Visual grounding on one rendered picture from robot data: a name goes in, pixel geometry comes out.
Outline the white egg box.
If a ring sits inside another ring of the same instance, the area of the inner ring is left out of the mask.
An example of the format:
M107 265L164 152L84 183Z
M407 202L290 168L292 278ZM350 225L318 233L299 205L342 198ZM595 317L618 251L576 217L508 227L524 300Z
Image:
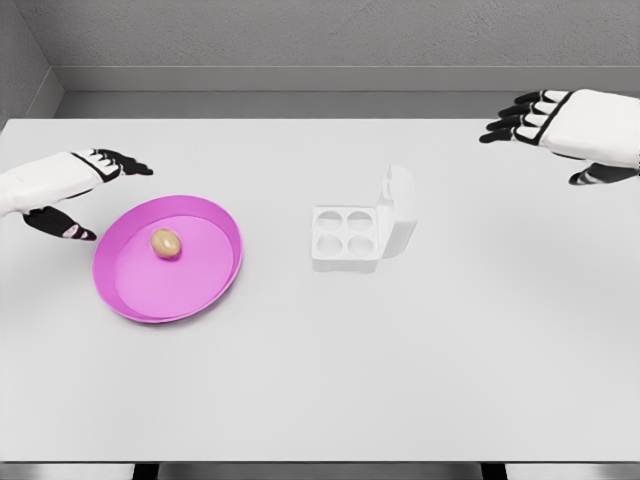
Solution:
M374 206L318 205L312 209L311 261L317 272L372 273L403 253L418 223L415 179L388 168Z

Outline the pink round plate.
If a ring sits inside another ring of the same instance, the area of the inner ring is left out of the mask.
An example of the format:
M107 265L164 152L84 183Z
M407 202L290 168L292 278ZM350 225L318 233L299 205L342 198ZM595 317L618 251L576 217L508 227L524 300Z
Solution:
M158 257L150 238L174 231L182 251ZM194 315L216 302L239 273L243 239L236 220L201 197L173 195L144 202L115 220L92 262L95 289L115 313L141 323Z

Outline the brown egg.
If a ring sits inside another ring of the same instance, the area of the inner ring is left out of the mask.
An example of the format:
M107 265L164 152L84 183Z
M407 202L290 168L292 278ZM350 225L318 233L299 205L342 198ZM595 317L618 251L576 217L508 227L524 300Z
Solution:
M155 230L151 235L150 244L154 253L163 259L176 258L182 251L180 238L169 229Z

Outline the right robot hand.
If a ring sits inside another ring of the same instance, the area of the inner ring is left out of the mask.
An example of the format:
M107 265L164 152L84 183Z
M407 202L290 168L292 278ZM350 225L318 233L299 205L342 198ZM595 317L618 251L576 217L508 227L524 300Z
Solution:
M509 141L587 162L570 177L573 186L640 177L640 98L591 89L526 93L479 137L482 144Z

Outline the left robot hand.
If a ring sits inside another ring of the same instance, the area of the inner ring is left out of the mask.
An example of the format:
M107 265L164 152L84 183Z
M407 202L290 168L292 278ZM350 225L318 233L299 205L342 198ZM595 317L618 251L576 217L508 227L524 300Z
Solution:
M19 214L26 225L45 234L94 241L93 231L55 205L121 176L153 174L146 164L109 149L56 153L0 173L0 219Z

